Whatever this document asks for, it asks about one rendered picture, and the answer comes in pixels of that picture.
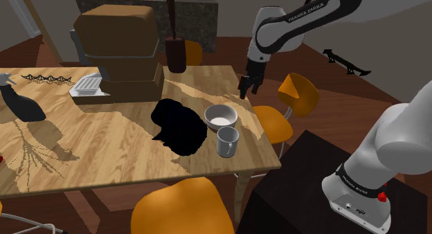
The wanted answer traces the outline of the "grey bowl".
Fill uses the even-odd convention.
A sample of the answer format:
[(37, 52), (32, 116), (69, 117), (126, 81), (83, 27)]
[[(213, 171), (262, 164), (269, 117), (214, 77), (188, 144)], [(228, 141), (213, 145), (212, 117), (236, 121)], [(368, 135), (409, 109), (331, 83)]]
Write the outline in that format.
[(207, 126), (213, 130), (218, 130), (222, 127), (234, 127), (238, 114), (234, 108), (228, 105), (212, 105), (204, 112), (204, 118)]

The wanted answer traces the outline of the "orange chair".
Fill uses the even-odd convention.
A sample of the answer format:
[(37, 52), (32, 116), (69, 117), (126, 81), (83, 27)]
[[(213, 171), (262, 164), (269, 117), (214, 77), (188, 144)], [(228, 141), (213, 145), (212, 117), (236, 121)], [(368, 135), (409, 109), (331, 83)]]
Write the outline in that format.
[(318, 104), (317, 88), (305, 77), (290, 73), (278, 89), (279, 99), (288, 108), (285, 114), (277, 109), (259, 105), (253, 109), (271, 144), (282, 143), (281, 158), (285, 142), (293, 136), (293, 129), (288, 119), (294, 114), (297, 117), (307, 116)]
[(202, 47), (199, 43), (190, 40), (185, 41), (186, 65), (199, 66), (202, 62)]
[(132, 212), (131, 234), (235, 234), (211, 180), (184, 179), (145, 195)]

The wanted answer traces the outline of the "grey mug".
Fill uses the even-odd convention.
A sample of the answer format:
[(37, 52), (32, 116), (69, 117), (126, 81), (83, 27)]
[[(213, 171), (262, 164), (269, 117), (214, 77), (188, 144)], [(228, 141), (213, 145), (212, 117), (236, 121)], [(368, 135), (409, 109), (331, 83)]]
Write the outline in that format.
[(221, 127), (217, 131), (217, 153), (224, 158), (235, 154), (240, 134), (233, 127)]

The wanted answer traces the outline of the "black lumpy object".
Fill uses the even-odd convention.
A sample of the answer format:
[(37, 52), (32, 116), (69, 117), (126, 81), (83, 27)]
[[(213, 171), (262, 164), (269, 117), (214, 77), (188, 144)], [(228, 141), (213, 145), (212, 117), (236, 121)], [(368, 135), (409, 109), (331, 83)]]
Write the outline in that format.
[(195, 111), (176, 100), (158, 101), (151, 119), (161, 128), (153, 140), (162, 141), (163, 146), (179, 156), (194, 154), (206, 140), (206, 123)]

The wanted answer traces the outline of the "black elongated figure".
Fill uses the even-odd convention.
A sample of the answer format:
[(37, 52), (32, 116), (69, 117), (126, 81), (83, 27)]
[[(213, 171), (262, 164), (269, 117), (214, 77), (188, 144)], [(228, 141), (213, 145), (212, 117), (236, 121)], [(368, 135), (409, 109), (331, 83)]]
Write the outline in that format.
[(325, 49), (323, 51), (323, 54), (326, 54), (328, 59), (329, 59), (329, 63), (340, 63), (343, 66), (346, 67), (347, 69), (347, 75), (352, 75), (354, 74), (354, 71), (358, 71), (360, 72), (359, 76), (365, 76), (368, 75), (369, 73), (371, 73), (371, 71), (365, 71), (363, 69), (358, 68), (357, 66), (353, 65), (351, 62), (348, 62), (347, 60), (343, 59), (342, 57), (334, 54), (332, 52), (332, 49)]

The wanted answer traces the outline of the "dark robot stand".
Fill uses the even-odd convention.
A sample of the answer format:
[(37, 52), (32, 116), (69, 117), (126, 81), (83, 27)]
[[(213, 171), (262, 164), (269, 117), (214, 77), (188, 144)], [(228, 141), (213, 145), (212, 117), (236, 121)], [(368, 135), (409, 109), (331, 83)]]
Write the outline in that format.
[(304, 131), (253, 189), (236, 234), (372, 234), (334, 212), (322, 189), (350, 154)]

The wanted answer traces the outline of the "brown coffee machine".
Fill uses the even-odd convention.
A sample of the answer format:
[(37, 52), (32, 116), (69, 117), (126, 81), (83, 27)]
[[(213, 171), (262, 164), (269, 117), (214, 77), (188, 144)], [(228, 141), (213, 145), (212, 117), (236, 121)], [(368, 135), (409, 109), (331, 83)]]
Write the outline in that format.
[(161, 99), (164, 73), (155, 55), (159, 34), (151, 7), (105, 4), (82, 13), (73, 27), (85, 56), (98, 68), (70, 89), (76, 103)]

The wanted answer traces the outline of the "light wooden table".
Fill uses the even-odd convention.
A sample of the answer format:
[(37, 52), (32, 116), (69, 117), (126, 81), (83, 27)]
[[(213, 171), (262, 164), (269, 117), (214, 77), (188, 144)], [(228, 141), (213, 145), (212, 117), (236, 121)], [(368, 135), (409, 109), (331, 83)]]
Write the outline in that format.
[(28, 74), (40, 74), (78, 81), (93, 72), (92, 67), (6, 69), (15, 91), (37, 101), (46, 120), (21, 122), (0, 98), (0, 199), (235, 173), (234, 209), (239, 210), (249, 177), (281, 166), (250, 102), (238, 98), (238, 79), (230, 66), (166, 71), (162, 93), (199, 115), (213, 104), (234, 108), (240, 139), (228, 159), (217, 154), (214, 132), (185, 158), (154, 140), (159, 132), (150, 119), (154, 102), (76, 105), (68, 84), (26, 80)]

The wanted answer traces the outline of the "black bridge figure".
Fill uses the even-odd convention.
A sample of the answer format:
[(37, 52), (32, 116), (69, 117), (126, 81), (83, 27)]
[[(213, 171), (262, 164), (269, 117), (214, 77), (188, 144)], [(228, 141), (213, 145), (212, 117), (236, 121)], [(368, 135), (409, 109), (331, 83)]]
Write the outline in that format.
[(35, 82), (47, 82), (49, 84), (74, 84), (74, 82), (71, 81), (71, 77), (65, 78), (63, 76), (54, 77), (52, 75), (49, 76), (43, 76), (43, 75), (37, 75), (33, 76), (31, 74), (28, 75), (22, 75), (22, 78), (25, 78), (29, 81), (35, 81)]

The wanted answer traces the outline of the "black spray bottle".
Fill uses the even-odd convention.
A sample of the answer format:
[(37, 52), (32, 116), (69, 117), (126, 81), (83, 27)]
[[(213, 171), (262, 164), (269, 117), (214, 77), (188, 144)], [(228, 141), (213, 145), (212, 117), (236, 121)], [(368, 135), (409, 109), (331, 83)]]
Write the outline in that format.
[(12, 88), (15, 84), (10, 73), (0, 73), (0, 92), (12, 113), (23, 122), (39, 122), (46, 119), (42, 108), (32, 99), (21, 96)]

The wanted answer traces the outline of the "metal-legged chair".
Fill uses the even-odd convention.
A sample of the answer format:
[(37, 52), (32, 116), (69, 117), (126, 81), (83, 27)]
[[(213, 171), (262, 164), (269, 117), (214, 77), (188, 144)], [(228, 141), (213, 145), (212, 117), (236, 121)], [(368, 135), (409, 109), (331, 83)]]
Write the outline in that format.
[(20, 222), (32, 225), (31, 228), (27, 228), (25, 230), (18, 231), (18, 232), (13, 233), (13, 234), (24, 234), (24, 233), (27, 233), (27, 232), (30, 232), (30, 231), (34, 231), (34, 230), (39, 229), (39, 228), (45, 228), (47, 230), (50, 230), (52, 234), (57, 234), (57, 233), (59, 233), (59, 234), (69, 234), (68, 231), (59, 229), (54, 224), (42, 224), (42, 223), (35, 222), (33, 220), (26, 219), (26, 218), (23, 218), (23, 217), (20, 217), (20, 216), (4, 213), (3, 212), (3, 204), (1, 203), (1, 201), (0, 201), (0, 217), (4, 217), (4, 218), (8, 218), (8, 219), (13, 219), (13, 220), (17, 220), (17, 221), (20, 221)]

